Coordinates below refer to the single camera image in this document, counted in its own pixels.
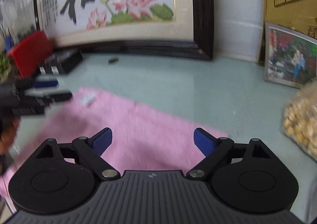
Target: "dark wooden frame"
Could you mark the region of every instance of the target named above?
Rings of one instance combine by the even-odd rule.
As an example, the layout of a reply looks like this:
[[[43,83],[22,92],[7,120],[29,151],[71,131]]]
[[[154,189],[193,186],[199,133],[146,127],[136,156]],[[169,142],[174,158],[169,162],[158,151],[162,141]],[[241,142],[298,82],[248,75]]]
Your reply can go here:
[[[37,0],[33,0],[36,29],[40,30]],[[214,44],[214,0],[193,0],[194,42],[166,40],[105,41],[79,44],[83,52],[125,52],[211,60]]]

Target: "pink cloth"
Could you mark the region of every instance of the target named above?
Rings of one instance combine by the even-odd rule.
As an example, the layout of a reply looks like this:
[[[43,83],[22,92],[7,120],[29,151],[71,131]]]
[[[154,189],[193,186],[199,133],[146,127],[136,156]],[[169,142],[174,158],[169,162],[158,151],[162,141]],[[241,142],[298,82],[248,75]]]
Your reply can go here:
[[[95,94],[89,106],[80,102],[87,94]],[[105,91],[81,88],[71,102],[47,119],[38,136],[1,176],[0,195],[12,204],[8,195],[11,177],[45,139],[56,138],[59,143],[68,143],[76,137],[91,137],[105,127],[112,129],[113,140],[102,158],[121,174],[124,170],[176,169],[187,173],[204,158],[193,141],[197,127],[215,137],[227,136]]]

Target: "bag of nuts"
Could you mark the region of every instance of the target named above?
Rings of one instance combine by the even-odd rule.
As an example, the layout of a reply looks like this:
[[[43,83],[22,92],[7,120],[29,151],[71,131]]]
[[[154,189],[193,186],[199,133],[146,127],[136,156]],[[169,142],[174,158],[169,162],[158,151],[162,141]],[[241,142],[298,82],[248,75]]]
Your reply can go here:
[[[317,81],[305,86],[285,107],[283,131],[317,160]]]

